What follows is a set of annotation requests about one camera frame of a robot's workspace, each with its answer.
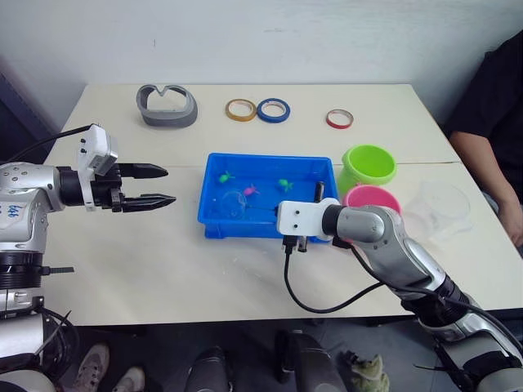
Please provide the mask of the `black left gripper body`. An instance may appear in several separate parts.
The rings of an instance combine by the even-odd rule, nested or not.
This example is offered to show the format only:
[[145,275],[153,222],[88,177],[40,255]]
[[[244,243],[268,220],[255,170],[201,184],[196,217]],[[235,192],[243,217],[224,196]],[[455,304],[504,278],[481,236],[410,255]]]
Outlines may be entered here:
[[97,207],[110,209],[112,212],[123,210],[121,171],[115,163],[104,175],[95,174],[91,181],[92,196]]

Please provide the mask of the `person's hand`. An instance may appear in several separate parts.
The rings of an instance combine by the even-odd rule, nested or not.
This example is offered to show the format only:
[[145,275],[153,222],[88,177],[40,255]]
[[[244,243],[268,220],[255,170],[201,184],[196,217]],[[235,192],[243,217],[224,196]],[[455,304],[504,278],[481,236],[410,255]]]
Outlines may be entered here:
[[518,202],[501,202],[499,204],[498,217],[512,243],[516,247],[521,247],[523,228],[521,205]]

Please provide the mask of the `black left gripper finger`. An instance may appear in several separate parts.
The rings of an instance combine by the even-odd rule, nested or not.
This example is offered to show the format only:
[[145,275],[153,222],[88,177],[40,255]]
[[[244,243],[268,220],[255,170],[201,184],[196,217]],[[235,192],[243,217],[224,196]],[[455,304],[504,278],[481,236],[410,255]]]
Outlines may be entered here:
[[177,200],[176,197],[164,194],[142,194],[136,198],[124,198],[122,212],[145,212],[166,207]]
[[160,178],[168,175],[166,169],[151,163],[119,163],[118,169],[121,177],[133,179]]

